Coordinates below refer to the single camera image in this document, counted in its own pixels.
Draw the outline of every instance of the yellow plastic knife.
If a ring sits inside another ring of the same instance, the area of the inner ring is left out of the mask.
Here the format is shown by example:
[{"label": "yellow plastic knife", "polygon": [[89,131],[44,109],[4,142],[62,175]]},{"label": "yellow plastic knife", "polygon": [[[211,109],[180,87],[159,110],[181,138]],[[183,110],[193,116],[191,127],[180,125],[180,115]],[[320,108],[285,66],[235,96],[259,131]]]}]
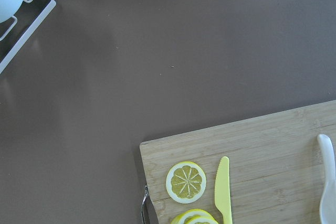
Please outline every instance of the yellow plastic knife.
[{"label": "yellow plastic knife", "polygon": [[222,157],[218,166],[215,181],[215,205],[223,215],[224,224],[232,224],[228,157]]}]

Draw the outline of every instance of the wood grain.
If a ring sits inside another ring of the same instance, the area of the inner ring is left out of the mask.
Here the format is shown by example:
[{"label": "wood grain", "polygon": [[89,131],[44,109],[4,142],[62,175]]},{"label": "wood grain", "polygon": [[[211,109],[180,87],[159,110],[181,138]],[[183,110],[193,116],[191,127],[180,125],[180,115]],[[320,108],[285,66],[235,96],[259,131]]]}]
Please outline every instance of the wood grain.
[{"label": "wood grain", "polygon": [[[319,223],[324,174],[316,137],[336,145],[336,101],[228,123],[143,142],[140,151],[150,198],[160,224],[202,208],[223,223],[214,204],[214,181],[222,156],[230,159],[234,223]],[[179,204],[165,190],[178,162],[199,164],[207,177],[204,195]]]}]

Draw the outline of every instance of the white dish rack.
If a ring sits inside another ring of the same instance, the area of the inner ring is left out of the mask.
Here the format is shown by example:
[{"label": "white dish rack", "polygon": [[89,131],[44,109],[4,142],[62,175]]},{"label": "white dish rack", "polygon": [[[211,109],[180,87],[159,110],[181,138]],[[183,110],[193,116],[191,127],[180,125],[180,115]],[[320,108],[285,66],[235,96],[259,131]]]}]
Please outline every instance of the white dish rack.
[{"label": "white dish rack", "polygon": [[[24,3],[31,4],[34,0],[24,0]],[[5,53],[5,55],[0,55],[0,73],[5,69],[9,62],[13,59],[16,53],[20,50],[23,44],[28,40],[28,38],[33,34],[36,28],[42,23],[42,21],[48,16],[51,10],[56,6],[54,0],[49,0],[46,6],[40,11],[40,13],[35,17],[35,19],[28,25],[25,31],[18,37],[18,39],[10,45],[10,49]],[[6,29],[7,31],[0,38],[0,48],[2,43],[6,40],[7,36],[12,33],[12,28],[17,24],[18,20],[16,17],[12,17],[14,22]]]}]

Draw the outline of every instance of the metal handle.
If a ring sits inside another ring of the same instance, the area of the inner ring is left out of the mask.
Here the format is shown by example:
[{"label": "metal handle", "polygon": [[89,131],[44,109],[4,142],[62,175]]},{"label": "metal handle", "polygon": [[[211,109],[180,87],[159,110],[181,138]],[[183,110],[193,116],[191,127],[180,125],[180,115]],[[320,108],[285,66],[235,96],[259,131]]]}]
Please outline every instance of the metal handle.
[{"label": "metal handle", "polygon": [[13,29],[13,27],[16,25],[17,18],[15,16],[12,16],[12,19],[14,19],[14,22],[10,25],[9,29],[7,29],[7,31],[5,31],[5,33],[0,37],[0,41],[3,40],[7,36],[7,34]]},{"label": "metal handle", "polygon": [[142,204],[141,204],[141,219],[142,219],[142,224],[146,224],[145,221],[145,216],[143,214],[143,207],[145,205],[146,199],[148,198],[149,193],[148,193],[148,186],[145,185],[145,195],[143,196]]}]

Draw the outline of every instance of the spoon handle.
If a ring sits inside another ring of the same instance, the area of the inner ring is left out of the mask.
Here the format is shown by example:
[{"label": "spoon handle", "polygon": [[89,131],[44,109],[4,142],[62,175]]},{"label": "spoon handle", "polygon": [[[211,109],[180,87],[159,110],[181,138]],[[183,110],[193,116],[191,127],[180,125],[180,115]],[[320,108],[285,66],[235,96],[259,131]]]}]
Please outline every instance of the spoon handle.
[{"label": "spoon handle", "polygon": [[324,163],[324,176],[325,183],[331,183],[336,180],[336,171],[335,171],[335,156],[332,148],[332,143],[330,138],[327,135],[319,134],[317,136],[319,142],[323,163]]}]

